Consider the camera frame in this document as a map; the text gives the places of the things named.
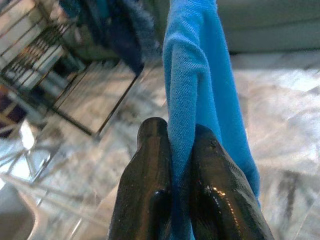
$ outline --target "dark blue cloth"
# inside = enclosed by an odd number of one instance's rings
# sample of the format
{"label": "dark blue cloth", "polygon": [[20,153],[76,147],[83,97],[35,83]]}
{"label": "dark blue cloth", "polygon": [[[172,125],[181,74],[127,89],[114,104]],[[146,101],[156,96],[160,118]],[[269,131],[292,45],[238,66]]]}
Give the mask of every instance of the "dark blue cloth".
{"label": "dark blue cloth", "polygon": [[4,9],[12,0],[3,0],[0,1],[0,12]]}
{"label": "dark blue cloth", "polygon": [[139,75],[143,69],[142,51],[129,14],[117,0],[60,0],[71,18],[87,25],[94,42],[111,49]]}
{"label": "dark blue cloth", "polygon": [[156,40],[153,17],[136,0],[120,0],[130,16],[135,35],[145,60],[158,59],[162,50]]}
{"label": "dark blue cloth", "polygon": [[214,0],[170,1],[163,64],[173,169],[172,239],[187,240],[191,232],[189,157],[196,124],[215,133],[255,196],[259,195],[259,173],[250,153]]}

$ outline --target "gray object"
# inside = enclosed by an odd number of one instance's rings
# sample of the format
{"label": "gray object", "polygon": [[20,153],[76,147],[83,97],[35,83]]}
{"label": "gray object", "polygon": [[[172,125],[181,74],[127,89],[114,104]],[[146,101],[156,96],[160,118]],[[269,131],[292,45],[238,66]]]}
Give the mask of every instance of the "gray object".
{"label": "gray object", "polygon": [[47,218],[10,184],[0,190],[0,239],[42,240]]}
{"label": "gray object", "polygon": [[[23,191],[25,194],[22,194],[21,192],[17,192],[16,190],[13,190],[16,195],[14,196],[9,196],[7,197],[7,201],[5,202],[5,204],[3,205],[4,207],[7,205],[10,205],[11,203],[9,203],[8,199],[15,197],[19,203],[21,202],[22,205],[25,205],[26,208],[22,208],[22,212],[24,212],[25,214],[27,214],[28,210],[29,212],[32,213],[33,217],[33,221],[31,220],[31,215],[29,214],[29,217],[27,218],[29,222],[33,222],[33,228],[31,233],[28,235],[29,230],[31,229],[31,227],[29,227],[27,230],[24,231],[20,231],[19,234],[15,234],[14,237],[15,238],[4,238],[4,240],[45,240],[48,238],[48,232],[46,231],[46,229],[50,229],[50,227],[47,228],[47,222],[48,222],[48,218],[46,215],[44,215],[41,212],[40,206],[43,202],[49,203],[57,208],[59,208],[60,210],[64,210],[70,214],[73,214],[77,217],[79,217],[77,223],[75,224],[74,228],[69,232],[68,236],[66,236],[66,238],[64,238],[65,240],[73,240],[74,237],[77,235],[80,226],[82,225],[83,222],[89,222],[92,226],[95,227],[99,227],[102,228],[104,230],[106,230],[108,228],[108,222],[100,220],[98,218],[98,214],[93,217],[91,216],[91,214],[87,214],[86,211],[84,211],[83,209],[78,209],[72,205],[68,205],[65,204],[63,202],[61,202],[60,200],[57,200],[55,197],[52,197],[51,195],[56,195],[56,196],[60,196],[65,198],[66,200],[75,200],[75,201],[84,201],[83,196],[80,195],[72,195],[63,191],[60,191],[58,189],[52,188],[50,186],[46,186],[46,185],[42,185],[42,184],[38,184],[38,183],[30,183],[28,181],[22,180],[21,178],[16,178],[16,177],[12,177],[10,175],[4,174],[4,173],[0,173],[0,178],[5,181],[7,184],[9,184],[10,186],[15,186],[17,187],[17,189],[19,189],[20,191]],[[39,200],[37,201],[37,204],[35,205],[34,202],[32,200],[30,200],[30,198],[28,197],[29,195],[35,196],[37,198],[39,198]],[[1,213],[1,209],[3,209],[1,207],[1,197],[2,195],[0,195],[0,213]],[[15,221],[12,221],[12,224],[16,224],[18,225],[17,227],[19,228],[20,224],[23,223],[22,220],[16,220],[17,218],[14,218]]]}
{"label": "gray object", "polygon": [[[143,0],[163,43],[169,0]],[[217,0],[231,52],[320,48],[319,0]]]}

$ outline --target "marble floor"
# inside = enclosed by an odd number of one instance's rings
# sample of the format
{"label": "marble floor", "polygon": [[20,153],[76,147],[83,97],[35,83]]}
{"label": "marble floor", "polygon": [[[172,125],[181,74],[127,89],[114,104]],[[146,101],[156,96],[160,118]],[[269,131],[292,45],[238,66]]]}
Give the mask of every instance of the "marble floor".
{"label": "marble floor", "polygon": [[[320,51],[231,56],[250,148],[261,175],[260,203],[276,240],[320,239]],[[101,63],[61,109],[97,130],[133,79],[123,64]],[[168,120],[161,61],[150,62],[103,132],[101,141],[56,115],[41,136],[59,150],[41,184],[82,196],[53,196],[106,227],[43,201],[47,240],[105,240],[117,183],[135,153],[139,125],[148,117]]]}

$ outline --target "metal bar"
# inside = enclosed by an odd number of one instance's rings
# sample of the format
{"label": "metal bar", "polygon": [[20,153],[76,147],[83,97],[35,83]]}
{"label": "metal bar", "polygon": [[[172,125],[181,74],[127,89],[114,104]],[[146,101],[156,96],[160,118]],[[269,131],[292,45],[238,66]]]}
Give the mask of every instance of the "metal bar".
{"label": "metal bar", "polygon": [[8,154],[8,155],[6,155],[6,156],[4,156],[4,157],[1,157],[1,160],[0,160],[0,161],[4,160],[4,159],[6,159],[6,158],[8,158],[8,159],[7,159],[6,161],[0,163],[0,168],[1,168],[2,166],[4,166],[4,165],[10,163],[10,162],[12,161],[12,159],[13,159],[14,157],[16,157],[17,155],[20,155],[20,156],[21,156],[22,154],[23,154],[23,150],[22,150],[22,151],[19,151],[19,152],[14,152],[14,153]]}
{"label": "metal bar", "polygon": [[[61,32],[61,33],[60,33],[56,28],[53,28],[53,30],[56,32],[57,40],[62,41],[62,42],[60,42],[60,44],[65,43],[64,40],[63,40],[63,38],[62,38],[62,35],[63,35],[70,27],[71,27],[71,25],[68,25],[68,26],[64,29],[64,31]],[[48,59],[48,57],[37,67],[37,69],[39,69],[39,67]],[[38,86],[38,85],[45,79],[45,77],[49,74],[49,72],[50,72],[54,67],[55,67],[55,65],[53,65],[53,66],[50,68],[50,70],[47,71],[47,73],[45,73],[45,75],[41,78],[40,81],[37,82],[37,84],[36,84],[34,87]],[[33,69],[33,72],[27,77],[27,79],[30,78],[30,76],[34,73],[34,71],[37,71],[37,69],[36,69],[36,70]],[[58,100],[60,99],[60,97],[69,89],[69,87],[72,85],[72,83],[74,82],[74,80],[76,79],[76,77],[77,77],[77,76],[75,76],[75,77],[67,84],[67,86],[65,87],[65,89],[59,94],[59,96],[57,97],[57,99],[56,99],[55,101],[58,101]]]}
{"label": "metal bar", "polygon": [[19,181],[17,181],[14,177],[11,177],[9,176],[8,174],[3,174],[3,173],[0,173],[0,178],[2,180],[4,180],[5,182],[9,182],[11,184],[13,184],[14,186],[16,186],[17,188],[19,188],[22,192],[25,192],[26,194],[31,194],[31,195],[34,195],[38,198],[43,198],[43,201],[47,201],[49,202],[50,204],[62,209],[62,210],[65,210],[67,212],[70,212],[80,218],[82,218],[83,220],[86,220],[90,223],[93,223],[93,224],[96,224],[98,226],[101,226],[103,228],[107,228],[108,227],[108,223],[107,222],[104,222],[104,221],[100,221],[98,219],[96,219],[96,217],[92,217],[92,216],[89,216],[89,215],[86,215],[86,214],[83,214],[81,211],[79,211],[77,208],[75,207],[72,207],[72,206],[69,206],[69,205],[66,205],[66,204],[63,204],[57,200],[54,200],[54,199],[50,199],[48,198],[48,196],[46,196],[45,194],[41,194],[41,193],[37,193],[37,192],[27,192],[23,185],[21,186],[19,184]]}
{"label": "metal bar", "polygon": [[2,111],[2,114],[7,117],[13,111],[13,109],[15,109],[17,105],[18,104],[13,101],[12,103],[9,104],[9,106],[6,107],[5,110]]}
{"label": "metal bar", "polygon": [[40,163],[40,168],[39,170],[34,174],[34,176],[32,177],[32,182],[34,183],[39,177],[40,175],[44,172],[44,170],[47,168],[47,166],[49,165],[49,163],[51,162],[52,157],[51,157],[51,153],[49,154],[49,156],[47,157],[47,159],[43,159]]}
{"label": "metal bar", "polygon": [[62,24],[56,24],[56,23],[48,23],[48,27],[60,27],[60,28],[63,28],[63,30],[59,31],[59,29],[55,29],[55,32],[56,32],[56,35],[58,38],[61,38],[63,36],[63,34],[65,34],[65,32],[67,30],[69,30],[72,26],[72,24],[75,24],[75,22],[73,21],[68,21],[68,23],[62,23]]}
{"label": "metal bar", "polygon": [[66,27],[63,27],[63,30],[61,30],[61,32],[58,29],[56,29],[56,34],[57,34],[58,38],[60,39],[61,44],[65,45],[65,46],[68,46],[68,45],[67,45],[66,41],[64,40],[63,35],[65,34],[66,31],[68,31],[71,28],[71,26],[72,26],[71,24],[66,25]]}
{"label": "metal bar", "polygon": [[34,47],[31,45],[33,42],[36,44],[39,42],[39,39],[34,39],[28,46],[26,46],[20,54],[14,59],[13,67],[17,66],[20,68],[26,68],[26,66],[32,66],[41,56],[45,53],[45,50],[39,46],[39,44]]}
{"label": "metal bar", "polygon": [[29,155],[29,152],[26,152],[24,154],[24,158],[25,158],[26,164],[28,165],[28,168],[29,168],[29,175],[33,176],[36,172],[36,167],[35,167],[34,163],[28,158],[28,155]]}
{"label": "metal bar", "polygon": [[25,51],[27,54],[34,56],[36,59],[40,59],[41,56],[46,52],[46,50],[49,48],[47,46],[42,47],[41,45],[44,44],[44,41],[39,37],[34,39],[31,44],[29,44],[27,47],[24,48],[23,51]]}
{"label": "metal bar", "polygon": [[25,35],[27,35],[27,33],[29,33],[32,29],[34,29],[34,27],[36,25],[38,25],[42,20],[44,19],[44,17],[42,16],[38,21],[36,21],[27,31],[25,31],[13,44],[11,44],[8,48],[6,48],[1,54],[0,56],[5,55],[14,45],[16,45]]}
{"label": "metal bar", "polygon": [[[42,75],[42,77],[41,77],[41,79],[40,79],[39,81],[36,82],[36,84],[33,86],[33,88],[39,86],[39,85],[42,83],[42,81],[48,76],[48,74],[55,68],[55,65],[56,65],[56,64],[53,64],[53,66],[50,67],[50,69],[49,69],[46,73],[44,73],[44,74],[43,74],[42,72],[40,72],[39,70],[37,71],[37,72],[39,72],[39,73]],[[48,79],[50,82],[54,83],[54,81],[51,80],[50,77],[48,77],[47,79]]]}
{"label": "metal bar", "polygon": [[[59,40],[60,38],[61,38],[61,36],[60,35],[56,35],[55,36],[55,40],[54,41],[56,41],[56,40]],[[43,63],[60,47],[60,45],[58,44],[57,45],[57,47],[52,51],[52,53],[51,54],[49,54],[45,59],[44,59],[44,61],[36,68],[36,71],[43,65]],[[21,65],[21,66],[24,66],[25,64],[23,63],[23,61],[25,60],[25,57],[21,57],[21,59],[18,59],[18,62],[17,62],[17,64],[18,65]],[[25,69],[18,77],[16,77],[16,79],[19,79],[26,71],[27,71],[28,69]]]}
{"label": "metal bar", "polygon": [[22,17],[20,17],[14,24],[12,24],[5,32],[0,34],[0,39],[3,38],[4,35],[6,35],[12,28],[14,28],[22,19],[24,19],[27,15],[29,15],[34,9],[36,9],[36,5],[33,6],[29,11],[27,11]]}
{"label": "metal bar", "polygon": [[14,6],[16,6],[21,0],[17,0],[15,3],[12,3],[10,6],[5,8],[2,12],[0,12],[0,18],[5,15],[7,12],[9,12]]}
{"label": "metal bar", "polygon": [[135,76],[134,79],[132,80],[132,82],[130,83],[130,85],[128,86],[128,88],[125,90],[124,94],[120,97],[120,99],[118,100],[118,102],[115,104],[114,108],[111,110],[111,112],[109,113],[109,115],[106,117],[106,119],[104,120],[103,124],[101,125],[101,127],[99,128],[99,130],[97,131],[97,135],[100,135],[100,133],[102,132],[102,130],[105,128],[105,126],[107,125],[107,123],[109,122],[110,118],[113,116],[113,114],[115,113],[115,111],[117,110],[117,108],[119,107],[119,105],[122,103],[122,101],[124,100],[124,98],[126,97],[126,95],[128,94],[128,92],[130,91],[130,89],[132,88],[132,86],[135,84],[136,80],[138,79],[139,76]]}
{"label": "metal bar", "polygon": [[76,223],[76,225],[74,226],[70,236],[67,238],[67,240],[72,240],[74,239],[74,237],[76,236],[81,224],[82,224],[83,220],[82,218],[79,219],[79,221]]}
{"label": "metal bar", "polygon": [[48,14],[48,12],[46,11],[45,6],[43,5],[43,3],[39,0],[33,0],[34,3],[38,6],[39,11],[42,13],[42,15],[44,16],[45,20],[47,23],[52,22],[52,20],[50,19],[50,15]]}
{"label": "metal bar", "polygon": [[30,69],[30,68],[29,68],[29,69],[25,69],[16,79],[21,78],[21,76],[22,76],[23,74],[25,74],[27,70],[32,70],[32,73],[30,73],[29,76],[28,76],[20,85],[22,86],[22,85],[32,76],[32,74],[35,73],[35,71],[38,71],[39,68],[51,57],[52,54],[54,54],[55,51],[57,51],[57,49],[58,49],[59,47],[60,47],[60,45],[57,45],[57,46],[55,47],[55,49],[42,61],[42,63],[40,63],[40,65],[39,65],[37,68],[35,68],[35,69],[33,69],[33,68],[31,68],[31,69]]}
{"label": "metal bar", "polygon": [[[0,173],[0,178],[2,178],[4,176],[4,178],[8,178],[7,175],[3,174],[3,173]],[[83,196],[80,196],[80,195],[71,195],[71,194],[68,194],[66,192],[63,192],[63,191],[60,191],[58,189],[55,189],[53,187],[50,187],[50,186],[46,186],[46,185],[43,185],[43,184],[38,184],[38,183],[35,183],[35,182],[29,182],[29,181],[26,181],[24,180],[23,178],[20,178],[20,177],[14,177],[14,181],[18,182],[20,185],[22,186],[25,186],[27,188],[30,188],[30,189],[40,189],[42,191],[45,191],[45,192],[48,192],[47,194],[55,194],[55,195],[59,195],[61,197],[64,197],[64,198],[69,198],[69,199],[74,199],[74,200],[77,200],[77,201],[83,201]]]}
{"label": "metal bar", "polygon": [[[44,196],[48,196],[49,192],[45,191]],[[44,198],[41,197],[40,200],[37,202],[36,206],[40,207],[40,205],[42,204],[42,202],[44,201]]]}
{"label": "metal bar", "polygon": [[57,102],[64,94],[66,91],[69,90],[70,86],[74,83],[75,79],[77,78],[77,74],[72,78],[72,80],[70,82],[68,82],[68,84],[66,85],[66,87],[64,88],[64,90],[62,92],[60,92],[59,96],[55,99],[55,102]]}
{"label": "metal bar", "polygon": [[60,102],[60,104],[57,106],[57,108],[60,108],[61,105],[65,102],[65,100],[67,99],[67,97],[69,97],[69,95],[72,93],[73,90],[75,90],[75,88],[78,86],[78,84],[82,81],[82,79],[84,79],[84,77],[86,76],[86,74],[88,73],[89,67],[87,66],[86,69],[84,70],[83,76],[80,78],[80,80],[73,86],[73,88],[71,90],[69,90],[68,94],[64,96],[64,99],[62,100],[62,102]]}
{"label": "metal bar", "polygon": [[93,132],[91,129],[89,129],[88,127],[86,127],[85,125],[80,123],[79,121],[75,120],[73,117],[69,116],[65,112],[59,110],[54,105],[52,105],[50,102],[48,102],[46,99],[40,98],[40,97],[38,97],[36,95],[28,96],[24,91],[21,91],[19,89],[14,88],[13,86],[8,84],[7,82],[1,81],[1,78],[0,78],[0,82],[3,82],[3,84],[9,90],[11,90],[15,94],[17,94],[20,98],[25,100],[27,103],[30,102],[30,99],[32,99],[33,101],[35,101],[37,103],[41,103],[41,104],[45,105],[47,108],[49,108],[50,110],[52,110],[53,112],[55,112],[57,115],[59,115],[60,117],[62,117],[66,121],[68,121],[69,123],[71,123],[74,126],[76,126],[78,129],[82,130],[84,133],[88,134],[89,136],[95,136],[96,135],[95,132]]}
{"label": "metal bar", "polygon": [[18,162],[18,160],[21,158],[21,156],[24,155],[24,151],[22,151],[20,154],[15,156],[15,159],[12,161],[12,163],[9,166],[8,171],[6,171],[6,174],[10,174],[12,172],[12,170],[14,169],[16,163]]}

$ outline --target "blue towel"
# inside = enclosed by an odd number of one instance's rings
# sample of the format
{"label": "blue towel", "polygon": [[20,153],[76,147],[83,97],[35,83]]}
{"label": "blue towel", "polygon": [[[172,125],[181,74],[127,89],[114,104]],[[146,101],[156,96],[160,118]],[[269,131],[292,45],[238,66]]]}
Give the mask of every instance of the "blue towel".
{"label": "blue towel", "polygon": [[190,237],[188,167],[195,125],[210,128],[242,169],[256,197],[250,153],[224,32],[214,0],[171,0],[163,45],[172,147],[172,239]]}

